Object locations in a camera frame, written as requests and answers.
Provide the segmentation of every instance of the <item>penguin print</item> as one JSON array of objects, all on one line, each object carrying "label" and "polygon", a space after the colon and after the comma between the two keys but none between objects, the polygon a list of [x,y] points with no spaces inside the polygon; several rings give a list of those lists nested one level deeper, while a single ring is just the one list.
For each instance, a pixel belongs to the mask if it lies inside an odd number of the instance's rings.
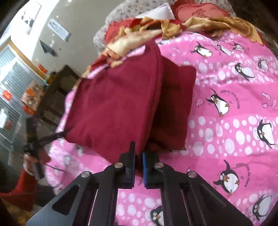
[{"label": "penguin print", "polygon": [[232,55],[232,53],[229,50],[227,50],[225,47],[223,47],[221,45],[217,45],[217,46],[223,53],[227,54],[228,56]]},{"label": "penguin print", "polygon": [[235,42],[233,42],[233,43],[234,43],[233,50],[244,52],[244,49],[241,45],[239,45],[238,43],[235,43]]},{"label": "penguin print", "polygon": [[271,123],[263,123],[263,119],[260,121],[257,127],[257,133],[261,141],[265,142],[270,148],[271,145],[275,145],[275,141],[272,133]]},{"label": "penguin print", "polygon": [[219,116],[223,117],[223,115],[225,115],[229,111],[230,105],[227,103],[227,101],[218,96],[218,94],[213,89],[212,91],[214,92],[214,94],[211,95],[210,99],[206,100],[214,104],[219,113]]},{"label": "penguin print", "polygon": [[235,171],[231,170],[228,162],[225,160],[224,162],[226,163],[226,170],[220,174],[219,180],[213,183],[215,185],[221,185],[224,191],[228,193],[228,197],[230,197],[239,187],[239,177]]},{"label": "penguin print", "polygon": [[190,52],[191,53],[198,53],[203,57],[211,57],[212,56],[212,52],[210,50],[204,48],[203,46],[201,46],[200,43],[198,43],[198,45],[195,46],[194,51],[190,51]]},{"label": "penguin print", "polygon": [[151,210],[150,214],[151,219],[156,224],[156,226],[164,226],[162,206],[159,206],[156,209]]},{"label": "penguin print", "polygon": [[255,78],[252,70],[249,67],[242,68],[240,63],[235,65],[235,70],[237,73],[241,74],[247,81],[249,78]]},{"label": "penguin print", "polygon": [[258,67],[260,68],[260,69],[263,69],[263,70],[265,70],[265,71],[267,71],[268,70],[268,67],[267,67],[267,60],[266,59],[261,59],[260,58],[260,60],[259,60],[259,62],[258,62]]},{"label": "penguin print", "polygon": [[271,196],[264,196],[265,194],[263,194],[262,197],[255,202],[252,209],[252,212],[258,221],[260,221],[260,217],[266,216],[271,204]]}]

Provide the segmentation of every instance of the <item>red towel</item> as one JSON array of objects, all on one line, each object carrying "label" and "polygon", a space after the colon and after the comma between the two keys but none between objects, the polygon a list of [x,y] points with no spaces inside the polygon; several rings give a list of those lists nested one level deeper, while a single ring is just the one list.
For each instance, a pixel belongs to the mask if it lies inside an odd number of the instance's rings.
[{"label": "red towel", "polygon": [[162,57],[151,40],[143,55],[82,79],[65,125],[71,128],[66,140],[92,148],[111,163],[128,151],[130,141],[139,154],[150,134],[181,149],[195,78],[195,68]]}]

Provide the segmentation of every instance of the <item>white pillow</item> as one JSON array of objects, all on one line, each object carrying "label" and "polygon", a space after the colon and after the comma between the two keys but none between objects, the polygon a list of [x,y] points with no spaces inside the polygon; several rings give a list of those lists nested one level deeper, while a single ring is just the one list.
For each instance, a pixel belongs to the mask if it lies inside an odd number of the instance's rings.
[{"label": "white pillow", "polygon": [[136,16],[135,18],[149,17],[152,19],[175,19],[171,7],[168,3],[164,3],[155,9],[144,12]]}]

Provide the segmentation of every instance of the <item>pink penguin bedding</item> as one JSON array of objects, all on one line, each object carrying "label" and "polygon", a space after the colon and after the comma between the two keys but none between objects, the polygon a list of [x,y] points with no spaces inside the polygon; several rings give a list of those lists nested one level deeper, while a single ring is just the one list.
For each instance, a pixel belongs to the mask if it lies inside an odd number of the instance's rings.
[{"label": "pink penguin bedding", "polygon": [[[185,148],[160,154],[160,160],[176,171],[196,171],[259,226],[278,200],[277,59],[267,47],[231,31],[218,40],[183,32],[156,43],[164,57],[197,69]],[[64,128],[74,96],[73,90],[66,97],[57,131]],[[110,164],[94,150],[64,139],[54,141],[49,153],[49,165],[65,171],[46,167],[56,192],[81,172],[96,173]],[[132,190],[119,190],[118,224],[164,226],[160,191],[144,189],[139,177],[135,184]]]}]

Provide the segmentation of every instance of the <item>metal screw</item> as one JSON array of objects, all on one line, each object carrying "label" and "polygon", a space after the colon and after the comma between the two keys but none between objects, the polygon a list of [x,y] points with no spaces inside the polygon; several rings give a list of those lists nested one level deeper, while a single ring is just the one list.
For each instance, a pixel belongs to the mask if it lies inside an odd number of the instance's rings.
[{"label": "metal screw", "polygon": [[197,173],[194,171],[190,171],[190,172],[188,172],[188,176],[191,178],[195,178],[197,176]]},{"label": "metal screw", "polygon": [[123,164],[122,163],[115,163],[114,165],[116,168],[122,168],[123,167]]},{"label": "metal screw", "polygon": [[155,164],[156,168],[162,168],[163,166],[164,166],[164,164],[161,163],[161,162],[158,162],[158,163]]},{"label": "metal screw", "polygon": [[90,172],[89,171],[84,171],[84,172],[82,172],[81,176],[83,178],[87,178],[88,176],[90,176]]}]

